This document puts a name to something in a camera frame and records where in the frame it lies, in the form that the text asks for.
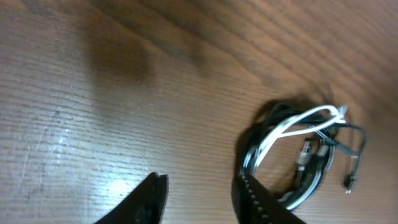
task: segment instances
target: bundled cable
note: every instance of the bundled cable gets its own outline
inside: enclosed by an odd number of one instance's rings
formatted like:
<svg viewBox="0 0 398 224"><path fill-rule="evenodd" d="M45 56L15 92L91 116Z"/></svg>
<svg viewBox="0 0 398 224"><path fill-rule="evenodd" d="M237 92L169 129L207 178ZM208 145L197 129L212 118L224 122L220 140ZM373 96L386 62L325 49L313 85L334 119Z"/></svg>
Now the bundled cable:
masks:
<svg viewBox="0 0 398 224"><path fill-rule="evenodd" d="M328 111L328 114L324 115L321 111ZM293 210L309 198L319 188L323 176L333 165L336 149L355 160L355 166L344 182L346 193L351 193L358 178L361 156L368 135L364 129L346 122L346 111L346 106L336 108L333 105L323 105L302 111L285 103L276 104L267 118L250 130L248 140L241 149L239 173L254 175L279 138L316 133L313 138L306 139L297 160L298 169L293 190L286 192L279 198L279 202L288 210ZM288 131L292 126L300 126L303 129ZM353 151L335 140L341 128L354 129L362 134L363 140L358 151ZM317 151L314 151L314 145L318 146Z"/></svg>

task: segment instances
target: white cable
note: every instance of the white cable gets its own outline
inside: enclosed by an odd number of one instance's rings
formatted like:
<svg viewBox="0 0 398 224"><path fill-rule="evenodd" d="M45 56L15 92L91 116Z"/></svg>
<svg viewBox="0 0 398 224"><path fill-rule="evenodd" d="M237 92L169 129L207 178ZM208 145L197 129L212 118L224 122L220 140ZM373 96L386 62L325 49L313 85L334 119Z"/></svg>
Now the white cable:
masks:
<svg viewBox="0 0 398 224"><path fill-rule="evenodd" d="M298 131L291 131L284 133L284 131L288 130L290 127L298 123L299 121L305 119L308 116L311 116L312 114L321 111L321 110L329 110L330 115L332 116L331 119L328 121L325 121L322 124L319 124L317 126L303 129L303 130L298 130ZM344 114L347 111L347 106L342 106L341 108L337 109L333 105L323 105L323 106L317 106L315 108L312 108L302 114L299 115L294 115L291 116L285 120L283 120L281 123L279 123L277 126L274 127L274 129L267 135L266 138L262 140L260 143L257 151L255 152L258 156L256 156L256 161L254 163L254 168L257 168L262 160L265 158L266 154L268 153L269 149L271 146L276 142L277 139L282 138L282 137L287 137L287 136L295 136L299 134L307 134L307 133L312 133L321 129L325 129L335 123L345 123L344 119ZM244 165L248 164L250 160L250 154L246 156Z"/></svg>

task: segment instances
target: wooden table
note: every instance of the wooden table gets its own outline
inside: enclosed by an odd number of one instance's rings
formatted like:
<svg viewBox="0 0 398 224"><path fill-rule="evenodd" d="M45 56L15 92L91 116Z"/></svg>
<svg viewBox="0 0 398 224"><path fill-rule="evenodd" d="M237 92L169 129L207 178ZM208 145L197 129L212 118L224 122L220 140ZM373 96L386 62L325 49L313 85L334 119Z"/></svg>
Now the wooden table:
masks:
<svg viewBox="0 0 398 224"><path fill-rule="evenodd" d="M398 2L0 0L0 222L93 223L152 171L163 223L237 223L239 135L274 99L349 106L359 181L338 153L308 223L398 220ZM350 139L349 133L342 139ZM283 190L302 137L256 176Z"/></svg>

